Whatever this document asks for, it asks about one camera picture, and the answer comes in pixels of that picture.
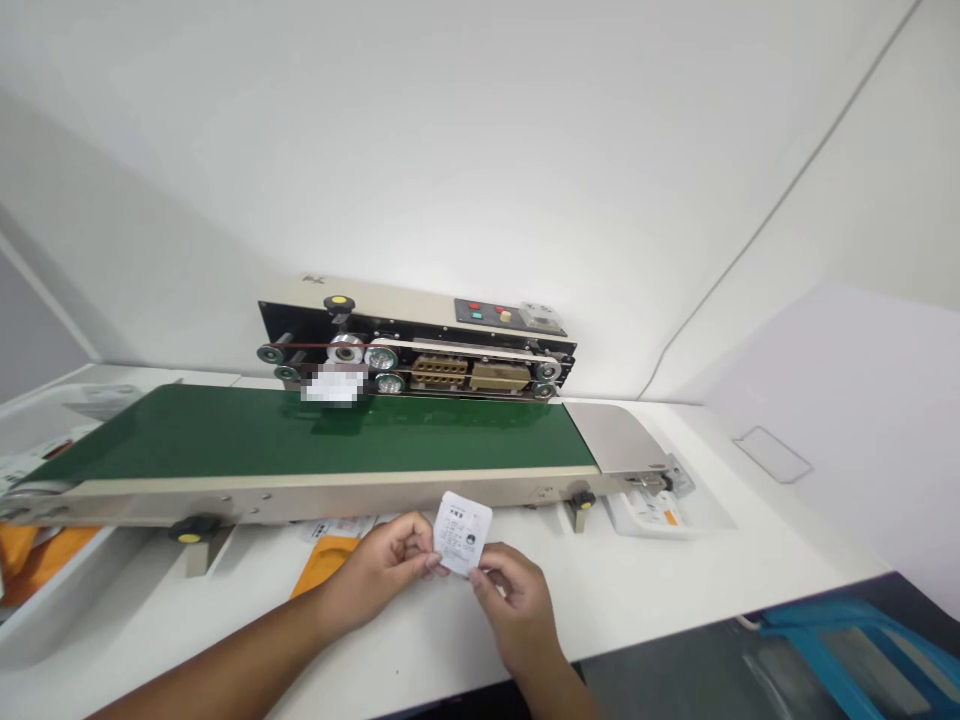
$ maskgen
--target metal guide plate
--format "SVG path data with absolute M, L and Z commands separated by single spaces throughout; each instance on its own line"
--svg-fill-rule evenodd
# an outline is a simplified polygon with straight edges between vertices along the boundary
M 653 436 L 622 407 L 579 402 L 563 406 L 605 475 L 660 472 L 672 467 Z

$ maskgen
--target orange package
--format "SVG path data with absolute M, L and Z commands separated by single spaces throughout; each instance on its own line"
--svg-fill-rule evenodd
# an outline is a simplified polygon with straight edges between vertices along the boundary
M 47 583 L 59 570 L 66 565 L 73 556 L 83 549 L 93 536 L 100 532 L 101 528 L 89 527 L 64 528 L 55 537 L 47 540 L 30 550 L 30 544 L 27 545 L 28 553 L 25 561 L 16 574 L 7 575 L 6 558 L 8 553 L 13 554 L 14 545 L 20 547 L 22 538 L 17 533 L 6 533 L 10 530 L 33 530 L 30 537 L 30 543 L 33 543 L 33 536 L 36 535 L 37 528 L 0 526 L 0 556 L 4 558 L 3 585 L 4 594 L 0 598 L 0 605 L 8 607 L 19 607 L 27 600 L 33 597 L 34 593 Z M 11 545 L 8 549 L 7 537 L 11 537 Z
M 4 586 L 23 570 L 40 528 L 32 525 L 0 525 L 0 571 Z
M 302 595 L 308 590 L 326 582 L 340 566 L 343 565 L 350 553 L 357 549 L 360 538 L 339 538 L 325 535 L 317 541 L 310 553 L 310 559 L 300 574 L 297 586 L 290 594 L 290 599 Z

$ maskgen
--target brass heating element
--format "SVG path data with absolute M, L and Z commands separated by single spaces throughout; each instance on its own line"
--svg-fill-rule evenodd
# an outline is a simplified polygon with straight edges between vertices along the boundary
M 467 361 L 448 355 L 421 355 L 413 362 L 410 374 L 427 385 L 463 385 Z

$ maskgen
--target machine leg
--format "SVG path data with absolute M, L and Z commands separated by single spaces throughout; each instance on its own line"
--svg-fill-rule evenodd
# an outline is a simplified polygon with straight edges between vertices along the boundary
M 573 531 L 582 533 L 587 525 L 587 511 L 593 507 L 597 501 L 597 496 L 589 490 L 584 490 L 567 500 L 567 508 L 570 510 L 570 519 L 573 522 Z
M 210 539 L 187 544 L 183 552 L 187 556 L 187 577 L 202 577 L 207 574 L 213 561 L 223 549 L 233 525 L 220 528 Z

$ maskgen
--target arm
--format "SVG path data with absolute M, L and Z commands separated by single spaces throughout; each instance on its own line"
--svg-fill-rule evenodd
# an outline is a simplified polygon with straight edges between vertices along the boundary
M 560 649 L 543 571 L 509 545 L 492 543 L 470 582 L 534 719 L 595 718 L 590 692 Z
M 324 648 L 380 614 L 438 567 L 433 530 L 419 513 L 379 525 L 320 587 L 95 713 L 90 720 L 264 717 Z

